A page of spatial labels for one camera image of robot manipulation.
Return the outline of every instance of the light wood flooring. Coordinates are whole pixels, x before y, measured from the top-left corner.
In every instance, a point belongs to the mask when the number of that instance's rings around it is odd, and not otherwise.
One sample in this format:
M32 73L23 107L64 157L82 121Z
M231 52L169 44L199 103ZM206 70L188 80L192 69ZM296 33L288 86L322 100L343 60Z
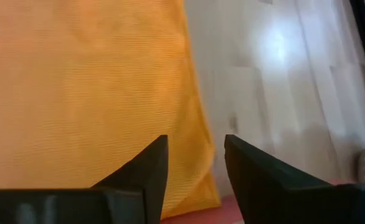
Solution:
M199 89L231 194L234 133L324 180L365 147L365 58L348 0L186 0Z

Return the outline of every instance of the orange fabric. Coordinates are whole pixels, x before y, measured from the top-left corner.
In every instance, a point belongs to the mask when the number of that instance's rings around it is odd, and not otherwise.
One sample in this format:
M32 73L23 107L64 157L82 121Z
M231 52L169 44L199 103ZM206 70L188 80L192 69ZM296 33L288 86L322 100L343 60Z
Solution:
M0 0L0 188L89 187L169 135L163 217L219 204L182 0Z

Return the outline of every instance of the wooden floor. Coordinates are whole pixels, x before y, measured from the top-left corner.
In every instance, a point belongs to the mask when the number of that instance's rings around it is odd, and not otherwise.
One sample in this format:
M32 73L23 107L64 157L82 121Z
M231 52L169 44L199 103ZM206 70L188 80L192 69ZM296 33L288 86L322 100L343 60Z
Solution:
M365 147L365 59L348 0L186 0L217 154L224 135L319 178L351 179Z

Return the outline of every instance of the black plastic piece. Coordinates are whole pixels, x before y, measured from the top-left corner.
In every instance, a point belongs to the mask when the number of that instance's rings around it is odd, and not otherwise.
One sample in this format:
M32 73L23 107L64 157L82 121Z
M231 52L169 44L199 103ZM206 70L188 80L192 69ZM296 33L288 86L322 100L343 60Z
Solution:
M0 224L160 223L168 137L91 189L0 190Z
M331 185L234 135L225 162L246 223L365 224L365 185Z

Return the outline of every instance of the orange textile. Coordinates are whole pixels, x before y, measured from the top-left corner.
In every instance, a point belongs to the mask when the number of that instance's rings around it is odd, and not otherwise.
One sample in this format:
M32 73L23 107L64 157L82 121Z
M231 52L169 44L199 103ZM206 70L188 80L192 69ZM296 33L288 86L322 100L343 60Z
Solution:
M0 0L0 188L89 187L160 134L163 217L218 206L182 0Z

